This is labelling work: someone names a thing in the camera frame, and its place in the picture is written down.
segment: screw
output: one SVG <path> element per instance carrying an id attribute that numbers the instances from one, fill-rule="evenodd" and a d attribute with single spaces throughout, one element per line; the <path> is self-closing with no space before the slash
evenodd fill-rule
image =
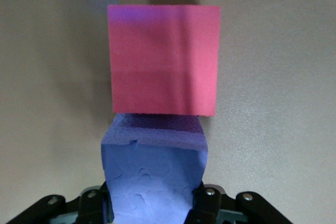
<path id="1" fill-rule="evenodd" d="M 206 190 L 206 194 L 208 194 L 209 196 L 213 196 L 213 195 L 215 195 L 215 190 L 214 189 L 212 189 L 212 188 L 208 188 L 207 190 Z"/>
<path id="2" fill-rule="evenodd" d="M 88 194 L 88 198 L 93 198 L 95 195 L 97 195 L 96 191 L 91 191 L 91 192 Z"/>
<path id="3" fill-rule="evenodd" d="M 50 200 L 48 201 L 48 205 L 53 205 L 53 204 L 55 204 L 57 201 L 58 201 L 57 197 L 54 196 L 52 199 L 50 199 Z"/>
<path id="4" fill-rule="evenodd" d="M 244 200 L 251 201 L 253 200 L 253 197 L 251 194 L 243 194 Z"/>

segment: beige background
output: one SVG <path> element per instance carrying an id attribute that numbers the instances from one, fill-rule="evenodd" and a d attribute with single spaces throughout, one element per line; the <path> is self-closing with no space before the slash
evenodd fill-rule
<path id="1" fill-rule="evenodd" d="M 113 3 L 220 5 L 204 181 L 294 223 L 336 222 L 336 0 L 0 0 L 1 223 L 104 181 Z"/>

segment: pink block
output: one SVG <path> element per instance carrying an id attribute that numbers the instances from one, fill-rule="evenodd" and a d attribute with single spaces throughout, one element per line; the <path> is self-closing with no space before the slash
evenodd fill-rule
<path id="1" fill-rule="evenodd" d="M 114 112 L 215 115 L 220 11 L 110 5 Z"/>

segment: purple top face of block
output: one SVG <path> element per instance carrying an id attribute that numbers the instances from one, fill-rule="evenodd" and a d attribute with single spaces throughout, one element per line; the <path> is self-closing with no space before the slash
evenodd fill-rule
<path id="1" fill-rule="evenodd" d="M 207 151 L 198 116 L 117 114 L 102 144 L 140 144 Z"/>

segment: gray surface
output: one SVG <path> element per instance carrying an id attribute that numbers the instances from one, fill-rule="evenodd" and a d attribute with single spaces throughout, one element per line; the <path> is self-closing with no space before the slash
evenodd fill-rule
<path id="1" fill-rule="evenodd" d="M 156 3 L 0 0 L 0 222 L 103 181 L 117 1 Z M 257 191 L 294 223 L 335 223 L 336 0 L 185 1 L 222 7 L 205 182 Z"/>

